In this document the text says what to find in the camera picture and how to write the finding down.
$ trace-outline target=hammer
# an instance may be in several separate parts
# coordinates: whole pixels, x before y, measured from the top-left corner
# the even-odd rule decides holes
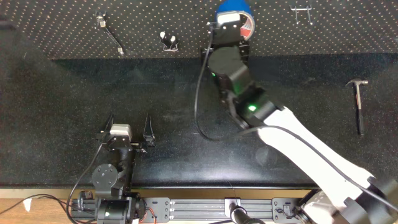
[[[361,107],[361,95],[359,94],[359,85],[363,84],[366,85],[369,83],[368,80],[361,80],[359,78],[354,78],[353,80],[349,81],[346,85],[354,83],[356,89],[356,104],[358,106],[358,133],[360,135],[364,135],[365,126],[363,123],[363,116],[362,116],[362,107]]]

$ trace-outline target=hammer handle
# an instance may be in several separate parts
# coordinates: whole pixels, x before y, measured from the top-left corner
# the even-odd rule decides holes
[[[358,109],[358,134],[365,135],[365,126],[363,123],[362,109]]]

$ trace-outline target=pegboard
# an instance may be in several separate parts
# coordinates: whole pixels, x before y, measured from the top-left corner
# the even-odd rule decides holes
[[[206,23],[223,0],[0,0],[0,13],[13,21],[50,59],[119,58],[111,39],[96,27],[106,11],[124,58],[198,57],[208,42]],[[251,55],[398,52],[397,1],[247,0],[256,22]],[[290,6],[311,5],[311,19]],[[177,36],[178,52],[164,52],[161,31]]]

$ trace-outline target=green light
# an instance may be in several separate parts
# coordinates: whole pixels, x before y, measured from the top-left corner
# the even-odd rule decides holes
[[[249,110],[251,110],[251,111],[255,111],[256,109],[257,109],[257,107],[254,106],[254,105],[250,105],[250,106],[249,106]]]

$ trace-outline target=black tabletop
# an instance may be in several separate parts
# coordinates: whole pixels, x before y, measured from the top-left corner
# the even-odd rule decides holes
[[[136,157],[135,187],[307,188],[315,184],[256,134],[223,142],[193,122],[198,58],[49,61],[34,50],[0,51],[1,187],[71,187],[97,148],[110,113],[142,137],[147,113],[157,147]],[[251,57],[253,77],[313,134],[376,177],[398,179],[398,55]],[[352,78],[361,87],[366,134],[357,135]],[[199,99],[205,132],[240,129],[205,74]],[[101,152],[95,166],[107,161]],[[90,187],[91,173],[82,179]]]

